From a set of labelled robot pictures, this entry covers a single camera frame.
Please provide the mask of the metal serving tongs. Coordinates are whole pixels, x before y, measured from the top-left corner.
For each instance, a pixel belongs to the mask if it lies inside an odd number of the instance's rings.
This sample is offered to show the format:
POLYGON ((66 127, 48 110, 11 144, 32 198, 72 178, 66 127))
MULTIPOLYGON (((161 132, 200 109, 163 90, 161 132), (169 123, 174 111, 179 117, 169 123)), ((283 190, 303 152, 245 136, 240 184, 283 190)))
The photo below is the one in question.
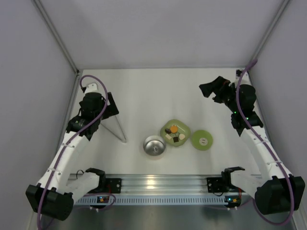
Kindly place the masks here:
POLYGON ((121 124, 119 115, 114 115, 102 120, 100 125, 122 143, 127 143, 127 136, 121 124))

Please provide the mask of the green round lid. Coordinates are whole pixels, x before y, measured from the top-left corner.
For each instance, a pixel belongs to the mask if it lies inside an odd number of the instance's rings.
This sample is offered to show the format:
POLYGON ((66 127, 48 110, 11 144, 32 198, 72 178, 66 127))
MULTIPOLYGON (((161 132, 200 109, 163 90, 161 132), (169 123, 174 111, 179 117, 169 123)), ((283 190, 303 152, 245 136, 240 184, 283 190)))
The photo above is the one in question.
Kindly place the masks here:
POLYGON ((209 150, 213 144, 212 135, 206 130, 197 130, 190 137, 191 143, 197 150, 209 150))

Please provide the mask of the orange round cookie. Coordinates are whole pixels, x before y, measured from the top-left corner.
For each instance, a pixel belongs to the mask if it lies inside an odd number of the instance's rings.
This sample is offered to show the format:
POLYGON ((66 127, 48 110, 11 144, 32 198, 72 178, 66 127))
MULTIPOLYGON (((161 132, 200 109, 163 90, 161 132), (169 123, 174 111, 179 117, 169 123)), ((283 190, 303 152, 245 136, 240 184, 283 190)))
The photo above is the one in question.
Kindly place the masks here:
POLYGON ((171 130, 172 133, 177 133, 178 127, 177 126, 171 126, 170 130, 171 130))

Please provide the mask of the dark oval chocolate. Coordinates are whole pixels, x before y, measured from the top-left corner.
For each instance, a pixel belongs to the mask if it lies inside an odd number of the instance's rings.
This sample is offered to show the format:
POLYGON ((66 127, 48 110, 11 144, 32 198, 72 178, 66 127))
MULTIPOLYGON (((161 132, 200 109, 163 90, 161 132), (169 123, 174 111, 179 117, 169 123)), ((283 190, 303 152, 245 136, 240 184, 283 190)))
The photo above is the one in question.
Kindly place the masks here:
POLYGON ((165 129, 165 132, 166 132, 167 134, 171 134, 171 130, 168 129, 168 128, 165 129))

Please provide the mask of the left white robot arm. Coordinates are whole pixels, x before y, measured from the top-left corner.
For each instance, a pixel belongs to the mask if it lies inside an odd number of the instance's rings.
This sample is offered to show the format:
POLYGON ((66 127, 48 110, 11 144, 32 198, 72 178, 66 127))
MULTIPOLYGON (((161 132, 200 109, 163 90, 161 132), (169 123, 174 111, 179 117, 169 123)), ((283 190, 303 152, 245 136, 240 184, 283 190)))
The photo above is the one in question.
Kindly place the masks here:
POLYGON ((75 203, 86 194, 105 194, 111 191, 104 171, 89 168, 72 183, 70 173, 78 157, 99 129, 101 120, 118 115, 113 96, 103 97, 97 83, 82 88, 78 114, 67 125, 62 144, 43 177, 29 185, 25 194, 37 214, 57 220, 66 220, 75 203))

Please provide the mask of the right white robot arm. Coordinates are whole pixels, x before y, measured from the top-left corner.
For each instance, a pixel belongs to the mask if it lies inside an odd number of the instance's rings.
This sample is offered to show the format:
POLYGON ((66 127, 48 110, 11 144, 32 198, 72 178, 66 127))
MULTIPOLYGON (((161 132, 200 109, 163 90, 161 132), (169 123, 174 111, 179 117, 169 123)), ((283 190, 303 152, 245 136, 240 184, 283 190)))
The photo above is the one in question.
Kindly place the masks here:
POLYGON ((263 215, 296 211, 305 189, 305 182, 284 166, 269 142, 263 123, 254 110, 256 90, 253 86, 234 83, 219 76, 199 86, 204 97, 214 93, 214 102, 225 104, 232 112, 231 123, 253 156, 261 179, 255 179, 242 167, 221 172, 226 188, 240 188, 250 195, 263 215))

